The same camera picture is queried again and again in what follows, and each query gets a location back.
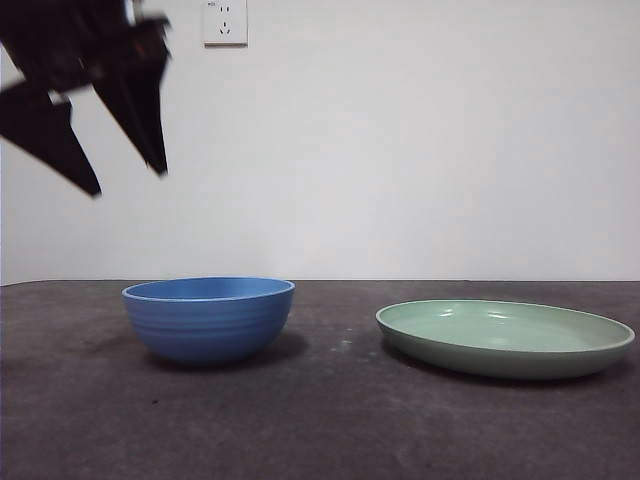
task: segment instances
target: tabletop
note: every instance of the tabletop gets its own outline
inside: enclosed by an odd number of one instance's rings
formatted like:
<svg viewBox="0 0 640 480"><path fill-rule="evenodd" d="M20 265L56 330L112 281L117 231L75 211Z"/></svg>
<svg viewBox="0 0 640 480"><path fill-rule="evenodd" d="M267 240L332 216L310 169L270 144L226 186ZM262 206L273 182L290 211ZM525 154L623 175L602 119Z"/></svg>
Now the tabletop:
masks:
<svg viewBox="0 0 640 480"><path fill-rule="evenodd" d="M640 331L640 282L299 281L280 336L235 365L147 352L121 290L2 288L2 478L640 478L640 348L579 379L414 361L375 312L433 298L541 303Z"/></svg>

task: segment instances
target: light green plate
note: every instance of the light green plate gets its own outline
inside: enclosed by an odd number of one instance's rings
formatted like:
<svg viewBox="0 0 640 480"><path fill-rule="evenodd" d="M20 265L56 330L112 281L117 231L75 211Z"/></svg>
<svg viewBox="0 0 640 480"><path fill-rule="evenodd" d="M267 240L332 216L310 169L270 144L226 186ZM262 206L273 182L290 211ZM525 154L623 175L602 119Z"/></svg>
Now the light green plate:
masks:
<svg viewBox="0 0 640 480"><path fill-rule="evenodd" d="M590 313L526 303L426 300L376 314L385 337L434 365L491 377L579 377L619 360L635 337Z"/></svg>

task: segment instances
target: plate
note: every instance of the plate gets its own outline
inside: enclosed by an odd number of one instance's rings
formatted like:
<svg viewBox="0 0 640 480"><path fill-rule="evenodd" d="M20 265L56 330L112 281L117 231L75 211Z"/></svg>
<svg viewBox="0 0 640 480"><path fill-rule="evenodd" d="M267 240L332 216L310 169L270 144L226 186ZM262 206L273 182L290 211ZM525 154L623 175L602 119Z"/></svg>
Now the plate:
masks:
<svg viewBox="0 0 640 480"><path fill-rule="evenodd" d="M635 338L609 318L527 303L424 300L388 306L376 318L391 345L412 357L501 378L595 373L620 360Z"/></svg>

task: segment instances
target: wall socket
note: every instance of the wall socket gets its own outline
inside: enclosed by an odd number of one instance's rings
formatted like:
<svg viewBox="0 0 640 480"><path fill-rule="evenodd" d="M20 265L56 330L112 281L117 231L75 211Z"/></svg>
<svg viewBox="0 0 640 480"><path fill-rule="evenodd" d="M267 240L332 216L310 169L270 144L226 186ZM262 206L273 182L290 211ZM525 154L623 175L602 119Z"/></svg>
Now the wall socket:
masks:
<svg viewBox="0 0 640 480"><path fill-rule="evenodd" d="M208 0L202 5L205 47L247 45L247 0Z"/></svg>

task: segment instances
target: ceramic bowl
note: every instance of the ceramic bowl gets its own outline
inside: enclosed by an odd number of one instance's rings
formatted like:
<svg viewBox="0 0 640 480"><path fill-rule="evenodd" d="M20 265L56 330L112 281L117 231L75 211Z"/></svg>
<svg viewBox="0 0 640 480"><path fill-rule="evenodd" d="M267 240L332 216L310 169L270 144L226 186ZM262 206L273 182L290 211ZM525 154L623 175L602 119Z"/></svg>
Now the ceramic bowl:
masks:
<svg viewBox="0 0 640 480"><path fill-rule="evenodd" d="M235 362L282 330L295 285L254 277L187 278L122 291L129 319L152 352L190 365Z"/></svg>

